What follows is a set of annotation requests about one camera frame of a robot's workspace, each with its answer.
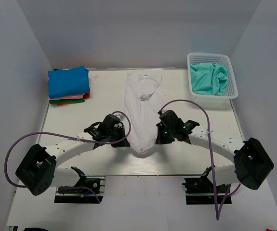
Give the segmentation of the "white t shirt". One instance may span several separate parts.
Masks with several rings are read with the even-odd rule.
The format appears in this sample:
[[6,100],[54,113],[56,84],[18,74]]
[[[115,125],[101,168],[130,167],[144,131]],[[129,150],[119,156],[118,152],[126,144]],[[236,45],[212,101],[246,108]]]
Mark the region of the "white t shirt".
[[127,141],[130,147],[138,154],[146,154],[155,146],[158,111],[163,105],[162,74],[128,74],[124,113],[131,125],[125,125],[125,132],[129,133]]

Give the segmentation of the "teal t shirt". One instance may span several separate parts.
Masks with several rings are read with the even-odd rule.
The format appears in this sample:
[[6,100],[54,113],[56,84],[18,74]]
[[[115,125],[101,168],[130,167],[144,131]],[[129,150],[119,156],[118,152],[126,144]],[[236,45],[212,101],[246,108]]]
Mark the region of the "teal t shirt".
[[190,65],[192,91],[201,95],[224,96],[229,82],[227,68],[217,62]]

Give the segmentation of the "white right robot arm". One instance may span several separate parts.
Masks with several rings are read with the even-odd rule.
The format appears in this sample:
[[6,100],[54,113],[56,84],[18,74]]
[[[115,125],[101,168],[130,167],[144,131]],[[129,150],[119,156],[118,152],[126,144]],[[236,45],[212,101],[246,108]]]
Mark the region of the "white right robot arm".
[[156,125],[156,144],[170,144],[174,141],[212,149],[228,159],[231,164],[212,164],[201,175],[202,188],[213,192],[219,185],[240,183],[251,190],[257,190],[274,169],[274,163],[262,144],[255,138],[247,141],[225,137],[207,131],[198,122],[183,122],[172,110],[159,113],[160,122]]

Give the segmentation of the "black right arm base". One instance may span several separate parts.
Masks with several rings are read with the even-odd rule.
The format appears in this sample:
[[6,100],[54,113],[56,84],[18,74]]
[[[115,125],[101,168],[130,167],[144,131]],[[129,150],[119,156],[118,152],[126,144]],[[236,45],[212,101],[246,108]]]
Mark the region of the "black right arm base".
[[[184,178],[182,183],[185,189],[185,199],[187,205],[214,205],[213,184],[208,178],[190,177]],[[218,205],[221,204],[228,185],[216,186]],[[228,196],[224,204],[232,204],[231,196]]]

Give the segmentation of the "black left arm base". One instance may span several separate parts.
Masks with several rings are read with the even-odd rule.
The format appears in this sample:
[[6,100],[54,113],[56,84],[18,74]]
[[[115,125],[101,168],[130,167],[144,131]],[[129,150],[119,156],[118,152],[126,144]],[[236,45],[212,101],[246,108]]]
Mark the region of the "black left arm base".
[[105,177],[81,177],[75,186],[56,189],[55,204],[99,204],[105,193]]

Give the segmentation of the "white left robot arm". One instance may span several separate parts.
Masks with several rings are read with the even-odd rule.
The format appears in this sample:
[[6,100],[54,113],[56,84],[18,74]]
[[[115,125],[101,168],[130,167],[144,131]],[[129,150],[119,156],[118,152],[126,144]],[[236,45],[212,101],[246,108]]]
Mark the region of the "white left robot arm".
[[104,145],[128,147],[130,132],[115,113],[108,114],[102,122],[91,124],[75,137],[66,136],[63,142],[46,147],[39,144],[31,146],[15,174],[34,196],[50,187],[91,192],[91,188],[86,186],[83,171],[77,167],[60,168],[60,165]]

